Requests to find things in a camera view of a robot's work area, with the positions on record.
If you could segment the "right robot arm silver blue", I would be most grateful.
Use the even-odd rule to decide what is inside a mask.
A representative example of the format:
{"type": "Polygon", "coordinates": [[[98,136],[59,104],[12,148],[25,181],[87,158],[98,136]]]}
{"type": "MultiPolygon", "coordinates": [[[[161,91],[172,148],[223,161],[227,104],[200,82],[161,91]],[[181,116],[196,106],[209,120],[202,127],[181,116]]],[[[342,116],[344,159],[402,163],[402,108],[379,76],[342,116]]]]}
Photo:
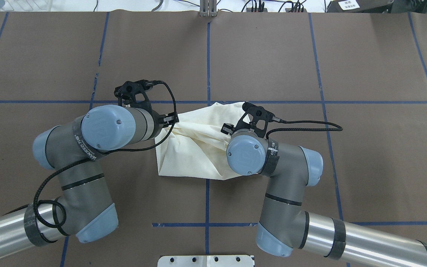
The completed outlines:
{"type": "MultiPolygon", "coordinates": [[[[330,260],[368,267],[427,267],[427,242],[348,223],[307,210],[309,187],[319,184],[324,160],[317,151],[278,142],[266,133],[224,124],[231,139],[226,160],[243,176],[268,178],[262,212],[257,224],[256,244],[264,252],[288,257],[305,250],[330,260]]],[[[427,152],[392,154],[383,147],[366,148],[346,156],[349,185],[358,189],[365,214],[384,210],[407,218],[427,215],[427,152]]]]}

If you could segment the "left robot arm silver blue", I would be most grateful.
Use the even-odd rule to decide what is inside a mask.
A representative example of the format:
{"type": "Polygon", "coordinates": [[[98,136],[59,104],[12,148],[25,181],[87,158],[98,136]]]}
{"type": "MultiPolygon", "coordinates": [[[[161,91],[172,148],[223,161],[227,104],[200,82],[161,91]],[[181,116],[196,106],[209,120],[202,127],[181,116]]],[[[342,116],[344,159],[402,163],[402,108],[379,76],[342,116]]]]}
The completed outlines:
{"type": "Polygon", "coordinates": [[[53,174],[31,203],[0,217],[0,259],[70,235],[87,243],[112,233],[119,221],[100,160],[178,121],[176,110],[161,115],[150,107],[101,105],[40,134],[33,155],[53,174]]]}

